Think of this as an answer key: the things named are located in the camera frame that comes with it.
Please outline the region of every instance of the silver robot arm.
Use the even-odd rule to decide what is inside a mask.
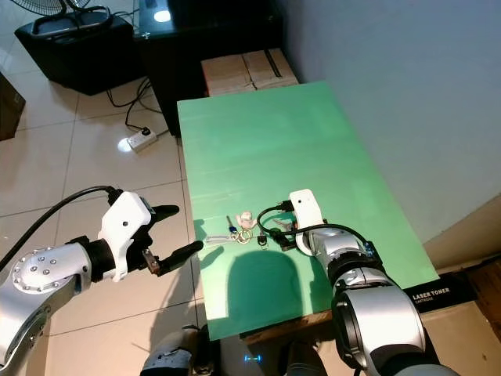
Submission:
[[[178,210],[174,205],[151,208],[136,193],[119,191],[103,216],[98,240],[79,237],[19,258],[0,286],[0,376],[16,375],[50,316],[91,282],[118,282],[146,267],[160,277],[199,251],[203,243],[197,241],[159,260],[148,249],[153,224]]]
[[[385,273],[376,248],[356,231],[326,223],[311,190],[266,209],[258,224],[283,250],[299,248],[315,257],[333,288],[332,313],[340,358],[367,376],[453,376],[440,365],[420,315],[405,292]],[[295,230],[266,229],[271,210],[294,212]],[[286,239],[294,236],[294,241]]]

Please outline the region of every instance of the key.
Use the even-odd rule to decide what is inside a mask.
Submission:
[[[229,218],[229,215],[226,216],[226,219],[228,220],[228,230],[230,233],[238,233],[238,230],[236,227],[232,224],[232,220]]]

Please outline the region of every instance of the blue light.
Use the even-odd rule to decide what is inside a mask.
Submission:
[[[244,355],[243,356],[244,363],[248,363],[248,362],[250,362],[252,360],[255,361],[255,362],[260,363],[263,360],[263,357],[261,355],[258,355],[256,357],[252,357],[252,356],[248,356],[248,355]]]

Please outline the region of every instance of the key ring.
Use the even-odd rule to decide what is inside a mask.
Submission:
[[[240,244],[247,244],[249,241],[251,241],[253,234],[252,230],[243,229],[241,231],[231,233],[230,237],[233,240],[238,241]]]

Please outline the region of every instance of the power strip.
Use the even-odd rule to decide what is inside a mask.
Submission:
[[[157,141],[157,134],[146,127],[127,139],[128,144],[136,153],[151,145],[155,141]]]

